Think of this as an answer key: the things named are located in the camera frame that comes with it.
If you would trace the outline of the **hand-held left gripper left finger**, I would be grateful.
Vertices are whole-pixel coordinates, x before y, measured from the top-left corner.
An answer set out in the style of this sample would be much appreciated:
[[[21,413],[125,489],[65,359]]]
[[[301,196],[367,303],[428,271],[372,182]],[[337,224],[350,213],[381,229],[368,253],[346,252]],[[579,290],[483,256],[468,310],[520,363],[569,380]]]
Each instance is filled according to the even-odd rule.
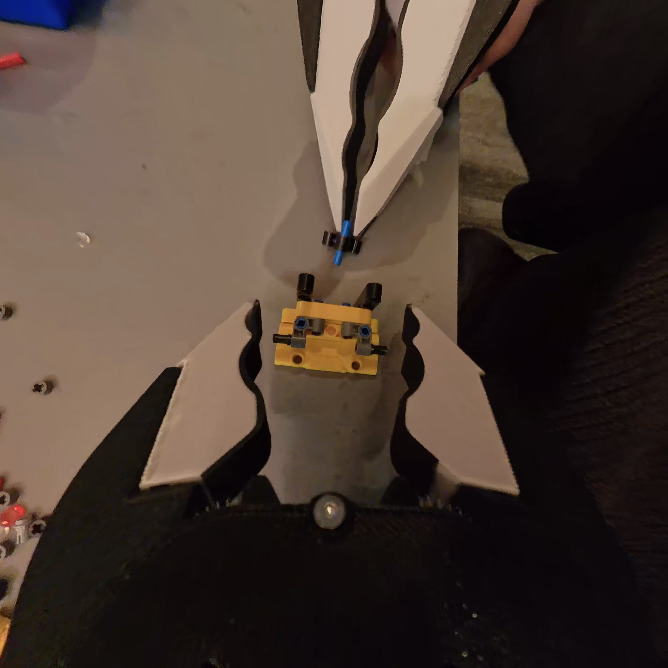
[[[183,358],[140,489],[200,483],[241,490],[269,461],[259,300],[244,303]]]

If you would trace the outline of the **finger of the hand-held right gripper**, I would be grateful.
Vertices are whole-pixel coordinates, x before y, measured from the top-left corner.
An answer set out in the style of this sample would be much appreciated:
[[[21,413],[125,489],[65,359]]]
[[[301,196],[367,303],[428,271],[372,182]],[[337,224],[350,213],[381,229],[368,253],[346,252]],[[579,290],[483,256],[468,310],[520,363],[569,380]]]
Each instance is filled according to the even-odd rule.
[[[368,225],[382,211],[436,121],[434,86],[442,70],[439,30],[444,10],[444,1],[409,1],[407,5],[399,32],[398,85],[379,122],[375,159],[361,181],[356,226]]]
[[[377,121],[365,109],[387,36],[384,1],[322,1],[309,52],[309,90],[335,226],[369,226],[362,182],[377,147]]]

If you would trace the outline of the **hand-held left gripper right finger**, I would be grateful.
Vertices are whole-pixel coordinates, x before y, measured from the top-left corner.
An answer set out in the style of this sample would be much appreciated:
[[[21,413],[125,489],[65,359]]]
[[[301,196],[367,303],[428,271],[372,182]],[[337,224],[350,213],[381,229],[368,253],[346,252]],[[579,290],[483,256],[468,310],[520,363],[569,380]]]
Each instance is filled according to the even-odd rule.
[[[418,307],[407,305],[391,463],[417,495],[462,487],[519,495],[489,403],[484,372]]]

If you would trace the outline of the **small yellow toy brick assembly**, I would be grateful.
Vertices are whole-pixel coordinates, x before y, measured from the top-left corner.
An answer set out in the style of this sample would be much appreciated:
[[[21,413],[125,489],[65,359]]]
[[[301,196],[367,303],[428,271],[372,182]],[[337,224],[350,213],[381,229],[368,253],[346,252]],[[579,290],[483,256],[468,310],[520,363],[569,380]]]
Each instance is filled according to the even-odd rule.
[[[315,277],[301,273],[296,305],[285,308],[272,335],[275,365],[313,372],[376,376],[379,359],[388,354],[380,342],[373,312],[382,285],[367,283],[355,303],[326,303],[314,297]]]

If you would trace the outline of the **blue connector pin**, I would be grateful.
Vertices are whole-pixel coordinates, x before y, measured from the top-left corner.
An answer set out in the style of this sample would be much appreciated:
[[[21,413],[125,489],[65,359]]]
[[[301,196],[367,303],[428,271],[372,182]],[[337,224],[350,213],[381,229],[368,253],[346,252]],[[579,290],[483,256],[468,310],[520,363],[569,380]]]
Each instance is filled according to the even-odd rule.
[[[348,255],[358,255],[361,252],[363,240],[361,236],[353,234],[353,224],[350,220],[343,221],[339,231],[325,231],[322,244],[333,252],[333,266],[339,267]]]

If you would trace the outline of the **person's right forearm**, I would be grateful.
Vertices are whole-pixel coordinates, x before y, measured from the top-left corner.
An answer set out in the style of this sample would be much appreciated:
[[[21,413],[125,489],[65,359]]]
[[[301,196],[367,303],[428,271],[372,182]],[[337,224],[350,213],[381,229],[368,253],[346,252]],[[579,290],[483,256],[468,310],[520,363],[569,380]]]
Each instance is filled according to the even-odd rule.
[[[491,79],[528,172],[510,238],[560,252],[667,203],[666,1],[543,1]]]

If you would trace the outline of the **person's right hand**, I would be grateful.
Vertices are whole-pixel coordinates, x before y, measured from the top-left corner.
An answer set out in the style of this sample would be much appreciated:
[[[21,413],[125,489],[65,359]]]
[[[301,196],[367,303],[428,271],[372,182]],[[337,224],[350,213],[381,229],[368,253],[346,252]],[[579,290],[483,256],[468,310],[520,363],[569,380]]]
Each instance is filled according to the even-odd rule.
[[[526,30],[533,12],[543,2],[518,1],[510,18],[505,22],[503,29],[492,42],[491,46],[480,57],[468,77],[464,79],[462,85],[455,93],[456,96],[477,81],[481,75],[489,71],[493,64],[499,62],[513,50]]]

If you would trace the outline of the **blue storage bin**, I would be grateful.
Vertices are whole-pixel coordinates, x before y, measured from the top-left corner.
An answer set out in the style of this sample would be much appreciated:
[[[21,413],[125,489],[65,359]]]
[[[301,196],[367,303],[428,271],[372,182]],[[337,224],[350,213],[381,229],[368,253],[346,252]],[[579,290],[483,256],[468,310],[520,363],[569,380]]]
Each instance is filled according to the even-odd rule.
[[[71,23],[75,1],[1,1],[1,21],[64,30]]]

